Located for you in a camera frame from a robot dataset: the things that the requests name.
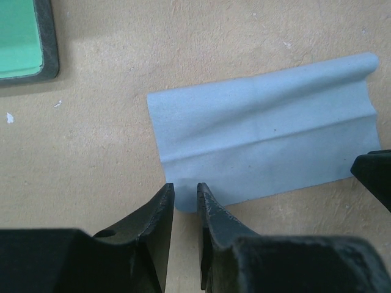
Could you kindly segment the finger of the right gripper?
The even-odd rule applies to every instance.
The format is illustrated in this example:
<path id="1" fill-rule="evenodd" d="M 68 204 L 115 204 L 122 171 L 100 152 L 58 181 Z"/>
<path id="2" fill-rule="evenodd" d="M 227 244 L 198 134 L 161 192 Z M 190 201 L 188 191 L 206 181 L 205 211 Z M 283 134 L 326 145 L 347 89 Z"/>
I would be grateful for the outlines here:
<path id="1" fill-rule="evenodd" d="M 356 157 L 351 173 L 390 211 L 390 150 L 371 151 Z"/>

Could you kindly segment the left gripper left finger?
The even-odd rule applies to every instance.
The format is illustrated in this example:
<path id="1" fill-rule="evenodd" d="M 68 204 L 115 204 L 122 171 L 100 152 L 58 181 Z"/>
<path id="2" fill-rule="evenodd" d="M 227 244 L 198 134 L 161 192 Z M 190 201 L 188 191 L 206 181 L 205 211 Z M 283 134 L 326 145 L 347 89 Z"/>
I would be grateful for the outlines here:
<path id="1" fill-rule="evenodd" d="M 2 292 L 164 292 L 174 186 L 93 236 L 79 229 L 1 231 Z"/>

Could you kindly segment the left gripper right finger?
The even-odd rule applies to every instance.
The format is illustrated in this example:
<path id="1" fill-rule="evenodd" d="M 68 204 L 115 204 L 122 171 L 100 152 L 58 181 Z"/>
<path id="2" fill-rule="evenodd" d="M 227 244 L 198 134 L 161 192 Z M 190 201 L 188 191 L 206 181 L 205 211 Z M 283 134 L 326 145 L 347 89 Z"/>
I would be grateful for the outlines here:
<path id="1" fill-rule="evenodd" d="M 389 292 L 373 246 L 349 236 L 265 236 L 197 186 L 200 287 L 205 292 Z"/>

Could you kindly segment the light blue cleaning cloth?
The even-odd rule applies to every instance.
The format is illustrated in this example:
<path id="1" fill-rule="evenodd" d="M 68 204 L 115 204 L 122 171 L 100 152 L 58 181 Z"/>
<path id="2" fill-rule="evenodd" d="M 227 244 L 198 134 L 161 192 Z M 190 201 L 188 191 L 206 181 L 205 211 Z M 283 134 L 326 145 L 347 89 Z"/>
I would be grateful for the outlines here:
<path id="1" fill-rule="evenodd" d="M 206 183 L 221 205 L 350 176 L 379 150 L 370 52 L 258 76 L 149 93 L 147 106 L 175 206 L 196 210 Z"/>

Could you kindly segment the blue-grey glasses case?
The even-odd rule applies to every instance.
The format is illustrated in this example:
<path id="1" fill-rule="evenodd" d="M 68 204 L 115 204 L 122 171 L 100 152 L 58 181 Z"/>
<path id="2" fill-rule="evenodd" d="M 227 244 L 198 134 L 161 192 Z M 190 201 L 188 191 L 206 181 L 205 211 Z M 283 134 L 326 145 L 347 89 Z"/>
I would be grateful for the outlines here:
<path id="1" fill-rule="evenodd" d="M 46 82 L 58 73 L 51 1 L 1 1 L 1 86 Z"/>

